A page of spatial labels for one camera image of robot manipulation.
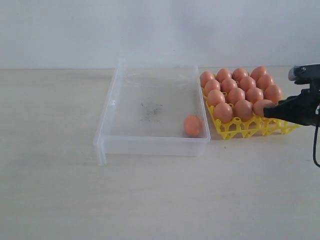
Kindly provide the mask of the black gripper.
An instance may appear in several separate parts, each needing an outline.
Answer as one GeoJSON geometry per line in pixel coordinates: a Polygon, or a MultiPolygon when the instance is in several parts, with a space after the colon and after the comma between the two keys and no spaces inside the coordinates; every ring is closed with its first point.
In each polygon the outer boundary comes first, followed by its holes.
{"type": "Polygon", "coordinates": [[[320,121],[320,83],[311,82],[308,89],[301,90],[300,96],[289,96],[278,105],[264,107],[263,115],[300,125],[317,125],[320,121]]]}

